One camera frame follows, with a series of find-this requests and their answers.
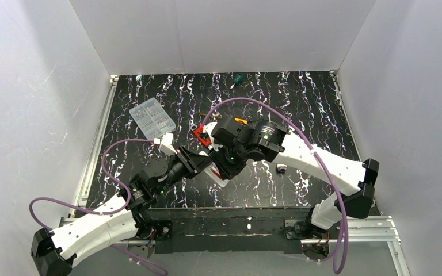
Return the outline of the white remote control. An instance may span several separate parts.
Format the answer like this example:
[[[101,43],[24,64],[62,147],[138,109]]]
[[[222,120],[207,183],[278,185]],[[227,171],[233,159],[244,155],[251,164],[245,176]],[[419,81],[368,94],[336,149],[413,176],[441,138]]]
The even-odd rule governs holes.
[[[219,187],[226,187],[229,183],[228,180],[222,179],[220,172],[214,163],[211,163],[207,168],[203,170]]]

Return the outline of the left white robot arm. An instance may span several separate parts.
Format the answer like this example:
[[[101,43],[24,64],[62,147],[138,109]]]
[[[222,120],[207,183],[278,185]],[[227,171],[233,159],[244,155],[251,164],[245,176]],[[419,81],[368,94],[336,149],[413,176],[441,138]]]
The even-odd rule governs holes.
[[[40,229],[34,234],[31,257],[39,275],[69,275],[88,256],[119,241],[136,236],[159,235],[157,223],[146,210],[157,197],[184,178],[192,179],[212,164],[205,153],[184,147],[168,159],[151,159],[126,188],[86,214],[62,227]]]

